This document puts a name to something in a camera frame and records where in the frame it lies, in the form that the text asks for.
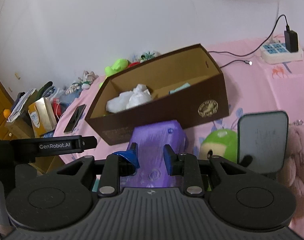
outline white plastic bag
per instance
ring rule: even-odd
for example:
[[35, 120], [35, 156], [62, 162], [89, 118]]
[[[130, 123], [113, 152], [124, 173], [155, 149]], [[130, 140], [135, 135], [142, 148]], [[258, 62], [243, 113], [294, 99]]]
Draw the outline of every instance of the white plastic bag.
[[133, 94], [133, 91], [121, 93], [118, 97], [109, 100], [105, 109], [110, 113], [118, 113], [120, 111], [126, 110], [127, 103]]
[[143, 92], [147, 90], [147, 86], [146, 85], [142, 85], [142, 84], [138, 84], [134, 89], [133, 92], [134, 93], [139, 93], [139, 92]]
[[144, 104], [146, 102], [149, 102], [151, 100], [152, 100], [152, 97], [150, 95], [150, 92], [149, 92], [148, 89], [146, 89], [143, 92], [134, 93], [130, 97], [129, 103], [126, 105], [126, 108], [129, 109], [129, 108], [132, 108], [132, 107], [135, 107], [135, 106], [139, 106], [139, 105], [142, 105], [142, 104]]

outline circular pad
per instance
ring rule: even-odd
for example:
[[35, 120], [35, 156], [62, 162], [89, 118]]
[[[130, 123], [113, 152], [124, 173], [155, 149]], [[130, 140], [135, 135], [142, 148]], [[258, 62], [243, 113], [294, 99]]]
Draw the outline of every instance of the circular pad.
[[53, 187], [39, 188], [33, 191], [29, 197], [29, 203], [35, 208], [53, 208], [65, 200], [65, 193]]
[[15, 225], [50, 231], [82, 219], [92, 207], [92, 195], [73, 176], [43, 175], [12, 190], [6, 207]]
[[236, 193], [237, 200], [244, 206], [250, 208], [263, 208], [272, 204], [273, 194], [260, 187], [248, 187]]
[[209, 204], [230, 225], [264, 231], [287, 226], [296, 206], [287, 188], [252, 172], [223, 176]]

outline red toy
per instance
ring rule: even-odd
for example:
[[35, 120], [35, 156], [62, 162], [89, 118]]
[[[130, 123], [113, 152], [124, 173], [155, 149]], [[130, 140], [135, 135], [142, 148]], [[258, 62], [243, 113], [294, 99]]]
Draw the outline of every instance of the red toy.
[[129, 67], [133, 67], [133, 66], [135, 66], [135, 65], [137, 65], [137, 64], [140, 64], [140, 62], [133, 62], [133, 63], [131, 63], [130, 65], [128, 65], [128, 68], [129, 68]]

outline small mirror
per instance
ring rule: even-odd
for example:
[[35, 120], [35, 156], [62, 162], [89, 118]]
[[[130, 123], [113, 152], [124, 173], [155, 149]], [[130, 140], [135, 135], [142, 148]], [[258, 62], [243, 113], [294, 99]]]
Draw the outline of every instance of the small mirror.
[[253, 157], [248, 169], [273, 173], [283, 167], [288, 132], [284, 111], [245, 114], [238, 122], [238, 163], [245, 155]]

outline box logo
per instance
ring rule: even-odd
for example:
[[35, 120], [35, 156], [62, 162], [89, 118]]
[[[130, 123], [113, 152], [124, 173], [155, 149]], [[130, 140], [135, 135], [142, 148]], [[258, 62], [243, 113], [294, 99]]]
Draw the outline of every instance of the box logo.
[[218, 103], [215, 100], [207, 100], [203, 102], [198, 110], [201, 117], [210, 117], [218, 111]]
[[31, 120], [36, 128], [40, 128], [40, 119], [37, 112], [32, 112], [30, 114]]

